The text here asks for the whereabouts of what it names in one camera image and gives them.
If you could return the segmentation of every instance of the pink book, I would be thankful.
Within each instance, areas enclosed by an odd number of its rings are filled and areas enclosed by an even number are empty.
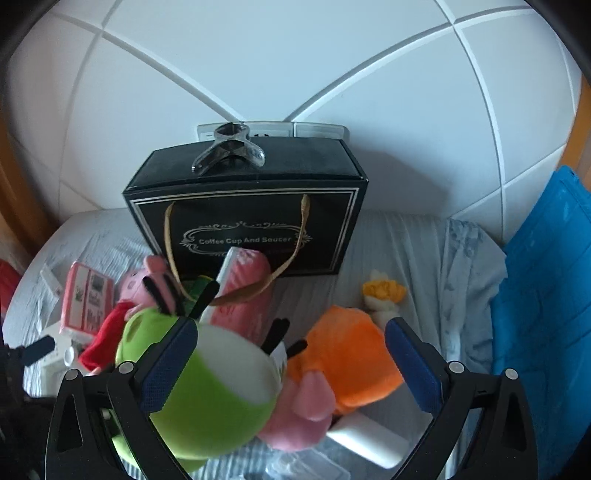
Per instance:
[[[219,295],[225,295],[270,275],[271,266],[264,254],[256,250],[231,247],[217,275]],[[207,307],[201,321],[231,330],[260,345],[267,332],[267,312],[271,303],[269,287],[252,300],[220,307]]]
[[[60,333],[87,345],[113,309],[113,280],[74,262],[66,280]]]

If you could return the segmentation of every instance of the white plastic container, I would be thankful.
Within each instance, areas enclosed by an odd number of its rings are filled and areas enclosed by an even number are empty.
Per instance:
[[[265,469],[273,480],[350,480],[351,474],[316,450],[283,452]]]

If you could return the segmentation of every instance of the tile grout line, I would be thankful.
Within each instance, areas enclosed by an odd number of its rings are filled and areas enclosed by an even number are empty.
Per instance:
[[[560,49],[560,54],[562,55],[562,61],[564,62],[564,69],[566,70],[566,77],[569,80],[570,99],[573,102],[573,113],[576,114],[577,113],[577,105],[575,104],[575,101],[574,101],[573,78],[570,75],[569,63],[567,62],[567,59],[566,59],[566,52],[564,50],[564,45],[563,45],[560,37],[558,36],[558,34],[556,32],[554,32],[554,38],[558,42],[558,47]]]
[[[80,198],[82,198],[83,200],[90,203],[93,207],[96,207],[97,210],[103,210],[103,208],[100,207],[99,205],[97,205],[95,202],[93,202],[92,200],[89,200],[84,195],[82,195],[80,192],[78,192],[78,190],[72,188],[72,186],[68,182],[60,179],[60,183],[63,183],[67,188],[69,188],[71,191],[73,191],[75,194],[77,194]]]
[[[445,22],[416,35],[412,35],[411,37],[408,37],[405,40],[402,40],[386,48],[385,50],[382,50],[371,58],[350,69],[348,72],[337,78],[334,82],[324,87],[317,94],[310,97],[298,108],[292,111],[292,113],[287,115],[283,121],[298,122],[304,120],[311,113],[318,110],[319,107],[324,105],[328,100],[334,98],[340,92],[346,90],[382,66],[392,62],[398,58],[398,56],[425,45],[425,43],[429,43],[431,40],[439,38],[446,32],[446,30],[450,29],[451,27],[452,25],[449,22]]]
[[[56,217],[58,217],[59,216],[59,213],[60,213],[60,202],[59,202],[59,200],[60,200],[60,198],[59,198],[59,194],[60,194],[60,177],[59,177],[59,175],[55,171],[53,171],[50,167],[48,167],[47,165],[45,165],[41,160],[39,160],[36,155],[33,155],[27,148],[25,148],[25,146],[21,143],[21,141],[17,137],[15,137],[12,133],[10,133],[10,132],[7,131],[7,137],[8,137],[8,142],[9,143],[15,144],[18,148],[20,148],[27,155],[27,159],[24,159],[23,158],[22,159],[23,161],[27,162],[27,160],[31,160],[34,164],[36,164],[37,166],[39,166],[41,168],[46,169],[50,173],[50,175],[52,175],[52,176],[55,177],[55,179],[57,181],[57,192],[56,192],[57,193],[57,197],[56,197],[57,211],[54,212],[53,214]],[[20,164],[20,160],[19,160],[16,152],[13,152],[13,155],[15,156],[16,160]],[[20,165],[20,167],[21,167],[22,173],[23,174],[27,174],[26,171],[29,170],[29,168],[27,168],[27,166],[24,166],[24,165]],[[31,190],[37,190],[35,188],[35,184],[34,183],[35,182],[33,182],[33,185],[29,185],[31,187]]]
[[[113,5],[111,5],[111,8],[109,8],[109,11],[105,15],[103,21],[100,23],[100,26],[102,27],[103,30],[106,28],[107,24],[109,23],[109,20],[111,20],[111,17],[115,13],[115,11],[119,8],[119,6],[121,5],[122,2],[123,2],[123,0],[115,0],[115,3],[113,3]]]
[[[482,74],[480,66],[478,65],[478,61],[476,60],[476,56],[472,51],[472,48],[470,47],[470,44],[466,36],[464,35],[464,32],[462,31],[462,29],[457,28],[455,25],[453,28],[456,32],[458,40],[460,41],[460,44],[462,45],[462,48],[464,49],[464,52],[466,52],[468,61],[472,65],[472,70],[474,71],[476,81],[478,82],[478,85],[480,87],[480,92],[482,93],[482,97],[486,107],[486,112],[488,114],[489,122],[491,125],[492,138],[496,150],[496,163],[499,169],[499,183],[501,188],[501,238],[503,238],[505,234],[506,224],[506,199],[505,190],[502,188],[502,186],[505,184],[505,158],[503,155],[501,135],[499,133],[498,121],[496,120],[495,108],[492,104],[491,94],[488,91],[488,87],[484,80],[484,75]]]
[[[191,77],[185,77],[185,75],[178,71],[173,65],[168,64],[163,59],[157,59],[150,53],[142,50],[140,47],[132,45],[128,41],[124,40],[117,35],[113,35],[106,30],[103,32],[103,38],[113,45],[118,46],[127,53],[133,55],[139,61],[145,63],[149,67],[152,67],[157,72],[161,73],[168,80],[176,84],[185,90],[189,95],[192,95],[197,100],[208,106],[211,110],[216,112],[222,118],[227,121],[239,121],[245,120],[245,117],[231,108],[229,105],[222,102],[212,92],[208,91],[205,87],[195,82]]]
[[[78,72],[76,73],[76,78],[74,79],[72,91],[70,92],[70,97],[68,98],[68,103],[66,105],[64,135],[63,135],[62,142],[61,142],[61,158],[60,158],[60,167],[59,167],[59,176],[58,176],[58,179],[61,182],[62,181],[61,174],[62,174],[62,169],[63,169],[63,164],[64,164],[64,155],[66,152],[66,140],[68,137],[68,131],[70,129],[70,120],[72,118],[72,111],[74,109],[74,102],[76,100],[76,95],[78,93],[80,81],[82,79],[82,76],[84,75],[84,70],[86,69],[86,65],[88,64],[90,57],[92,56],[92,53],[94,52],[94,49],[102,36],[102,30],[94,27],[94,25],[87,24],[86,22],[82,22],[82,21],[78,22],[78,21],[76,21],[77,19],[74,19],[73,17],[69,17],[68,15],[62,15],[62,14],[56,14],[56,13],[54,13],[54,15],[57,16],[58,18],[61,18],[62,20],[69,21],[69,22],[73,23],[74,25],[77,25],[78,27],[84,28],[86,31],[90,31],[91,33],[94,33],[94,37],[90,41],[90,44],[88,45],[88,49],[86,50],[85,55],[82,58],[82,62],[80,63],[80,67],[78,68]],[[58,205],[58,214],[59,214],[59,216],[61,216],[61,188],[57,189],[57,205]]]
[[[468,205],[467,207],[463,208],[462,210],[450,215],[451,218],[454,218],[457,215],[462,215],[464,213],[468,213],[470,212],[472,209],[482,205],[485,201],[490,200],[491,198],[493,198],[497,193],[501,192],[501,188],[502,187],[498,187],[497,189],[493,190],[492,192],[490,192],[489,194],[485,195],[484,197],[482,197],[480,200],[477,200],[473,203],[471,203],[470,205]]]
[[[510,179],[507,181],[507,183],[505,183],[502,187],[503,189],[506,189],[507,187],[512,186],[514,183],[516,183],[517,181],[521,180],[523,177],[525,177],[527,174],[529,174],[530,172],[534,171],[536,168],[538,168],[540,166],[540,164],[542,164],[543,162],[545,162],[546,160],[548,160],[552,155],[554,155],[556,152],[560,151],[562,148],[566,147],[566,143],[562,144],[561,146],[559,146],[556,150],[553,150],[552,152],[550,152],[548,155],[546,155],[544,158],[542,158],[541,160],[538,160],[536,163],[534,163],[531,167],[526,168],[524,171],[522,171],[519,175],[517,175],[516,177]]]
[[[529,5],[514,5],[512,7],[498,7],[498,8],[490,8],[483,12],[477,12],[475,14],[465,15],[464,17],[456,18],[454,25],[460,25],[463,23],[470,22],[470,25],[474,25],[477,23],[488,22],[490,20],[494,20],[496,18],[503,18],[503,17],[513,17],[516,15],[528,15],[533,13],[534,10]]]
[[[451,25],[453,25],[457,21],[457,18],[453,14],[452,9],[449,7],[447,2],[445,0],[433,0],[433,1],[439,7],[439,10],[441,10],[441,13],[447,18],[449,23],[451,23]]]

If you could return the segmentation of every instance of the pink pig head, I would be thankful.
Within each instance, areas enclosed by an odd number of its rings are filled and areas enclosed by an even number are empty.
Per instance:
[[[311,448],[328,432],[335,408],[335,394],[322,372],[306,373],[300,384],[286,378],[275,410],[258,437],[284,452]]]
[[[169,273],[164,258],[158,255],[148,255],[144,258],[144,267],[127,272],[119,284],[121,290],[119,301],[127,300],[135,304],[135,307],[129,309],[125,314],[125,320],[128,320],[141,310],[160,306],[154,296],[146,290],[144,277],[152,279],[169,312],[176,312],[178,308],[178,284]]]

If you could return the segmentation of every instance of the white tile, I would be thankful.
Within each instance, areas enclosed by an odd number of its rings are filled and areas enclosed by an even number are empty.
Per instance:
[[[449,216],[500,186],[484,100],[452,29],[305,121],[349,129],[349,145],[369,176],[366,208]]]
[[[101,28],[115,0],[60,0],[52,11]]]
[[[359,64],[447,22],[433,0],[125,0],[107,31],[164,59],[246,120],[282,120]]]
[[[46,15],[9,63],[8,128],[53,172],[59,172],[67,105],[92,38],[86,30]]]
[[[520,13],[462,28],[491,96],[506,181],[564,144],[574,118],[554,32],[537,13]]]
[[[468,15],[483,14],[497,8],[527,7],[524,0],[437,0],[444,9],[449,9],[455,19]]]
[[[503,241],[507,243],[530,214],[560,161],[560,147],[536,166],[505,186],[506,218]]]
[[[60,222],[63,223],[72,215],[82,212],[98,210],[79,193],[76,193],[68,185],[60,182]]]
[[[18,142],[12,138],[10,140],[12,150],[37,200],[46,213],[57,219],[59,212],[59,178],[57,173],[35,160]]]
[[[62,179],[102,208],[124,207],[121,192],[152,151],[195,142],[198,124],[222,121],[161,73],[101,39],[73,105]]]
[[[495,242],[503,236],[501,190],[470,205],[467,209],[453,216],[458,220],[477,223]]]
[[[583,80],[583,74],[581,73],[579,65],[577,65],[577,62],[570,54],[568,48],[564,46],[564,44],[558,37],[557,41],[559,42],[560,48],[562,49],[562,52],[564,54],[564,59],[566,61],[566,66],[569,71],[569,78],[572,86],[573,104],[574,108],[577,109],[577,107],[579,106],[579,97],[581,96],[581,82]]]

